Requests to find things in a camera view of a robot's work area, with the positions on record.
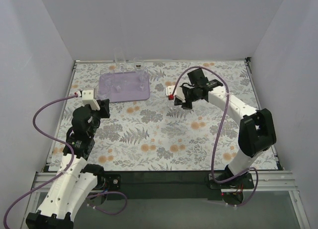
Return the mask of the small clear shot glass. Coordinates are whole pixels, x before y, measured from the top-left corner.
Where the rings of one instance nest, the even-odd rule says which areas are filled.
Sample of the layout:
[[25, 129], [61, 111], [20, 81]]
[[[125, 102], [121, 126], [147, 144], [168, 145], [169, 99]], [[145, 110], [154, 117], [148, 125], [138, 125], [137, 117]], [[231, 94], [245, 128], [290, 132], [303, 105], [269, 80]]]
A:
[[124, 89], [124, 84], [122, 82], [116, 82], [113, 86], [117, 93], [122, 92]]

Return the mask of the clear tall tumbler glass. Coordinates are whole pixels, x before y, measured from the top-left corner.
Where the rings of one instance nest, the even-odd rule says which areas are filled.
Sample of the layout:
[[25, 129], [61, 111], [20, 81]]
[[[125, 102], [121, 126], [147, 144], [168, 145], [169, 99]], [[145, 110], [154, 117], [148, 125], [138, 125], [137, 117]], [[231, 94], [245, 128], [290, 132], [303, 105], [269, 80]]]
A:
[[167, 114], [168, 115], [173, 115], [178, 110], [179, 110], [179, 107], [174, 105], [174, 100], [167, 101]]

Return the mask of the clear champagne flute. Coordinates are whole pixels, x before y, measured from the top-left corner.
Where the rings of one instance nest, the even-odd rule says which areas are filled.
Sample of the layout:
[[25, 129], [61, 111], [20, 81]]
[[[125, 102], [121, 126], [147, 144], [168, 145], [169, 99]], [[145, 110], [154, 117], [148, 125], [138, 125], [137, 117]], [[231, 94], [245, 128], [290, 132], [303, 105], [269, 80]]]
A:
[[134, 61], [135, 72], [138, 74], [138, 77], [140, 80], [139, 90], [144, 91], [146, 88], [146, 80], [147, 80], [147, 72], [145, 69], [144, 61], [140, 57], [134, 58], [133, 61]]

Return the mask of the clear wine glass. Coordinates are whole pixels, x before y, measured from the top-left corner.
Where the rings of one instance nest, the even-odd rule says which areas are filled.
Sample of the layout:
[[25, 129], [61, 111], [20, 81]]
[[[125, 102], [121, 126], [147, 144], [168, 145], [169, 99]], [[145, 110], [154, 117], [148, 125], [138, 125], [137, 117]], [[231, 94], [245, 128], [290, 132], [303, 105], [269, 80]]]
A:
[[139, 90], [144, 91], [147, 89], [149, 86], [149, 72], [147, 68], [140, 69], [138, 71], [138, 76], [139, 76]]

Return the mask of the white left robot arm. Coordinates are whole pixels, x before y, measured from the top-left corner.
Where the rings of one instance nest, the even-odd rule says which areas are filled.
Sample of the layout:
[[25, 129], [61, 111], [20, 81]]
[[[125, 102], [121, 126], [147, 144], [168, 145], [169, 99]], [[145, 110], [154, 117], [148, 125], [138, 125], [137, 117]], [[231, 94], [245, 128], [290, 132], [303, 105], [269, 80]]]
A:
[[72, 229], [81, 203], [89, 191], [102, 182], [103, 167], [87, 163], [100, 121], [110, 117], [109, 100], [97, 100], [97, 104], [99, 110], [86, 104], [73, 112], [58, 178], [53, 180], [37, 211], [27, 215], [28, 228]]

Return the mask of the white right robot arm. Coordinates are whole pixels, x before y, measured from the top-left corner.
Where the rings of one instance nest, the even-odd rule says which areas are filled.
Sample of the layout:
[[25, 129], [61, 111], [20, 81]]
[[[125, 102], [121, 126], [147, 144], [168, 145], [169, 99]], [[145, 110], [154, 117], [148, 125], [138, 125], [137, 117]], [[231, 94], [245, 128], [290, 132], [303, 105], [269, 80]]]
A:
[[215, 162], [217, 144], [226, 116], [237, 123], [239, 150], [236, 156], [221, 175], [215, 176], [211, 173], [216, 184], [230, 185], [241, 180], [252, 170], [252, 164], [256, 159], [276, 143], [273, 118], [268, 109], [254, 108], [230, 94], [227, 83], [219, 75], [216, 75], [216, 79], [209, 80], [204, 75], [204, 70], [205, 67], [189, 67], [183, 73], [188, 75], [190, 82], [177, 81], [172, 90], [166, 91], [166, 95], [175, 106], [181, 106], [186, 110], [191, 110], [195, 101], [205, 100], [223, 111], [211, 163]]

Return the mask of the clear plain drinking glass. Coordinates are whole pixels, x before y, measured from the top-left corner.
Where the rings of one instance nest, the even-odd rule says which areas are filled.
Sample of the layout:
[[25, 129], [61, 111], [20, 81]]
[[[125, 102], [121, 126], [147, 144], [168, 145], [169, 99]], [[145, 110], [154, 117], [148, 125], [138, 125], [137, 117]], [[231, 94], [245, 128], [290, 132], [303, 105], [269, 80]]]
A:
[[124, 55], [123, 50], [121, 48], [116, 48], [114, 50], [114, 58], [115, 58], [115, 63], [116, 63], [117, 69], [120, 72], [124, 73], [127, 69], [127, 66], [126, 66], [125, 55]]

